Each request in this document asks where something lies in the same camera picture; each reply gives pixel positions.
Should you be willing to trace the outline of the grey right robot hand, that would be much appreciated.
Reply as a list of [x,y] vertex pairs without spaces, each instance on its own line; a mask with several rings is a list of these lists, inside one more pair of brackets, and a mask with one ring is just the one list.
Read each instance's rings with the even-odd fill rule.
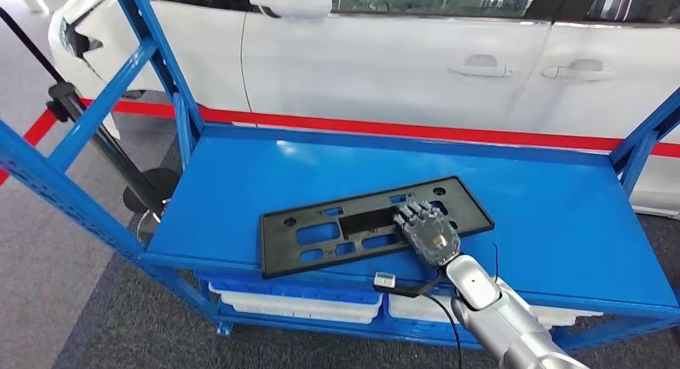
[[459,255],[459,234],[441,210],[428,201],[400,205],[393,220],[425,264],[444,266]]

